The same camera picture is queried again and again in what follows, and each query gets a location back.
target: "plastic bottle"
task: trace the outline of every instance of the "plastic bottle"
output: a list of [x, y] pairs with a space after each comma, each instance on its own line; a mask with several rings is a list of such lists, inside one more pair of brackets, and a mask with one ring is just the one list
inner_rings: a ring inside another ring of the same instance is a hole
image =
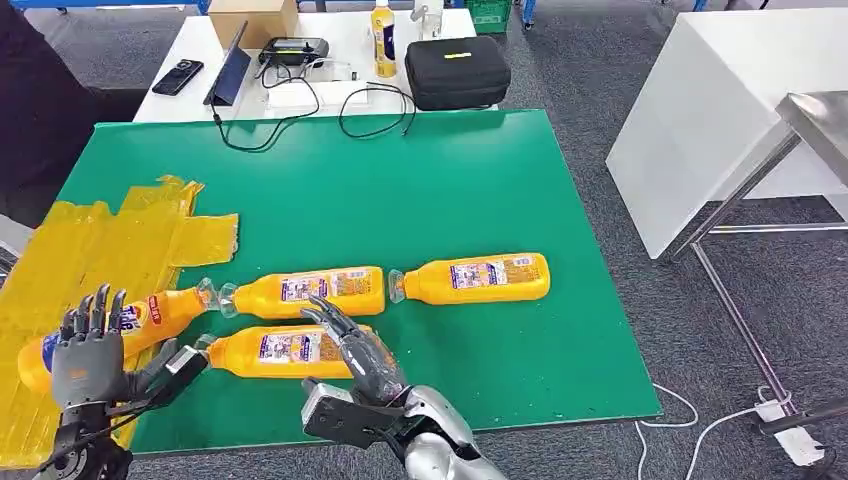
[[319, 325], [252, 327], [225, 338], [203, 335], [195, 348], [205, 348], [210, 367], [240, 377], [352, 378], [335, 342]]
[[437, 260], [418, 270], [389, 272], [389, 297], [432, 305], [511, 302], [544, 297], [551, 286], [548, 262], [539, 253]]
[[395, 64], [395, 14], [389, 8], [389, 0], [377, 0], [371, 12], [371, 30], [374, 33], [374, 63], [377, 76], [394, 77]]
[[377, 315], [386, 308], [383, 270], [354, 267], [266, 275], [243, 286], [227, 283], [219, 294], [221, 314], [251, 313], [260, 318], [301, 318], [311, 307], [307, 294], [326, 298], [350, 316]]
[[[186, 290], [166, 290], [146, 300], [125, 305], [121, 312], [124, 357], [131, 357], [151, 345], [180, 334], [203, 312], [217, 310], [217, 294], [208, 278]], [[34, 338], [18, 353], [18, 374], [32, 391], [50, 391], [53, 348], [59, 332]]]

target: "floor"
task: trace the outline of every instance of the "floor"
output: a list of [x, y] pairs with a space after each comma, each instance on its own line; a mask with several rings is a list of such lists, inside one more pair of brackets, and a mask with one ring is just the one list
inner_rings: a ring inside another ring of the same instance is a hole
[[[692, 429], [646, 432], [646, 479], [684, 478], [699, 432], [750, 407], [762, 383], [694, 256], [672, 265], [650, 261], [604, 167], [677, 10], [688, 4], [668, 3], [542, 0], [531, 31], [522, 30], [514, 10], [507, 34], [495, 36], [513, 69], [502, 107], [547, 110], [651, 375], [701, 414]], [[721, 3], [710, 7], [720, 9]], [[28, 12], [83, 83], [106, 87], [147, 86], [186, 14]], [[802, 198], [749, 203], [733, 220], [827, 221], [835, 215], [823, 199]], [[797, 404], [812, 407], [844, 396], [848, 241], [838, 235], [735, 237], [711, 239], [705, 248]], [[679, 402], [665, 394], [660, 399], [664, 420], [688, 419]], [[692, 478], [800, 478], [777, 443], [752, 433], [751, 424], [740, 418], [710, 433]], [[810, 431], [837, 450], [848, 447], [844, 420]], [[641, 451], [632, 423], [489, 433], [479, 443], [511, 479], [635, 479]], [[842, 463], [836, 468], [844, 475]], [[385, 448], [334, 446], [137, 460], [131, 478], [358, 480], [404, 474]]]

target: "black zipper case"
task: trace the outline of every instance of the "black zipper case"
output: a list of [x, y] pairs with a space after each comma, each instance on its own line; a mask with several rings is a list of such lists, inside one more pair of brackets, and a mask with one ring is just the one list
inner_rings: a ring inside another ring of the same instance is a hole
[[489, 107], [503, 100], [512, 77], [490, 37], [413, 42], [404, 63], [421, 110]]

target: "green tabletop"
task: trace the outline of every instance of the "green tabletop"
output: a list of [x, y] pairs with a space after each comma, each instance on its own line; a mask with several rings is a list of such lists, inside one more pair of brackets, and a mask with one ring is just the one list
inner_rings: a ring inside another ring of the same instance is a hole
[[[392, 118], [346, 126], [367, 131]], [[240, 122], [231, 139], [261, 143], [272, 126]], [[421, 114], [408, 135], [370, 140], [346, 137], [336, 118], [311, 118], [262, 154], [226, 148], [211, 123], [100, 125], [60, 198], [104, 200], [116, 211], [128, 187], [163, 174], [206, 184], [197, 215], [241, 215], [233, 261], [185, 270], [181, 288], [203, 276], [245, 284], [269, 273], [544, 254], [552, 280], [541, 300], [408, 300], [357, 318], [378, 331], [411, 382], [439, 389], [476, 430], [661, 412], [543, 111]], [[275, 323], [211, 312], [180, 340], [261, 324]], [[142, 417], [132, 449], [315, 441], [301, 431], [303, 400], [297, 380], [208, 370], [171, 406]]]

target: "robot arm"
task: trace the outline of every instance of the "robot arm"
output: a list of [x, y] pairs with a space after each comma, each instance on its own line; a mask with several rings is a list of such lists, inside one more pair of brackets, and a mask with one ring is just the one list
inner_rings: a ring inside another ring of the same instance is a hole
[[366, 333], [326, 300], [303, 315], [324, 326], [354, 376], [353, 391], [304, 380], [304, 431], [339, 443], [368, 448], [385, 441], [416, 480], [505, 480], [474, 442], [471, 428], [437, 390], [410, 386], [397, 362], [373, 334]]
[[126, 292], [115, 294], [106, 324], [108, 293], [108, 285], [100, 287], [62, 320], [51, 372], [53, 399], [62, 413], [53, 453], [36, 479], [126, 478], [132, 454], [115, 443], [112, 431], [169, 404], [207, 365], [200, 352], [178, 351], [176, 339], [170, 339], [142, 370], [124, 372], [120, 317]]

